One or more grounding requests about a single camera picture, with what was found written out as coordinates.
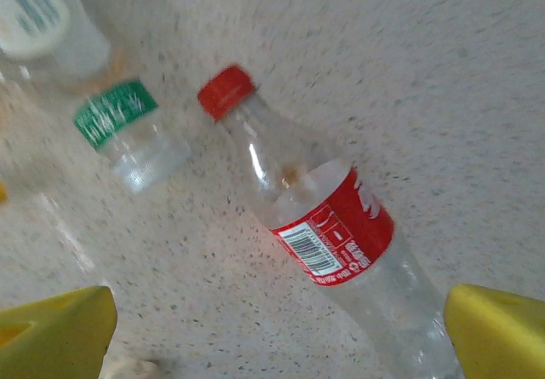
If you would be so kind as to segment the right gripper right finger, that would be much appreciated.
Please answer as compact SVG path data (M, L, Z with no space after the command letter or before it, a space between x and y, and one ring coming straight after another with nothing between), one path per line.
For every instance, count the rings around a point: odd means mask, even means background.
M544 377L543 301L457 284L444 321L466 378Z

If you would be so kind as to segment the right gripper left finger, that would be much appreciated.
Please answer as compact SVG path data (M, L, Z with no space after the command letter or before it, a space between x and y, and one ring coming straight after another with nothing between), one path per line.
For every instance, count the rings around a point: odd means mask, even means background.
M2 378L97 378L118 322L111 290L90 286L1 312Z

